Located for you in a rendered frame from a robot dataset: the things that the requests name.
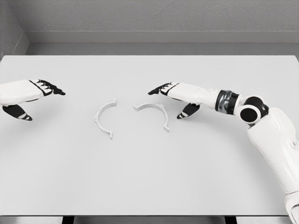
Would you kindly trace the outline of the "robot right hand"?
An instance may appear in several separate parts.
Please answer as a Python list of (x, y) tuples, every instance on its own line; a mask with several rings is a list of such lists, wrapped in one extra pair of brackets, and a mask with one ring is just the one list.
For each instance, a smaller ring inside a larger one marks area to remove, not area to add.
[(166, 83), (150, 92), (148, 95), (164, 95), (178, 101), (184, 101), (188, 104), (184, 107), (182, 112), (177, 116), (177, 119), (183, 119), (192, 116), (200, 109), (200, 95), (203, 89), (194, 85), (185, 83)]

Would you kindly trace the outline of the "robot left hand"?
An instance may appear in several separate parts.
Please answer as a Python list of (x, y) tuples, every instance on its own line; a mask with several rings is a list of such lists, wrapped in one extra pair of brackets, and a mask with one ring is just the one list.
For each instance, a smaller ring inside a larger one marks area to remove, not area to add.
[(63, 96), (65, 92), (50, 82), (41, 79), (9, 82), (0, 84), (0, 105), (3, 111), (10, 116), (31, 121), (32, 118), (19, 104), (36, 101), (51, 94)]

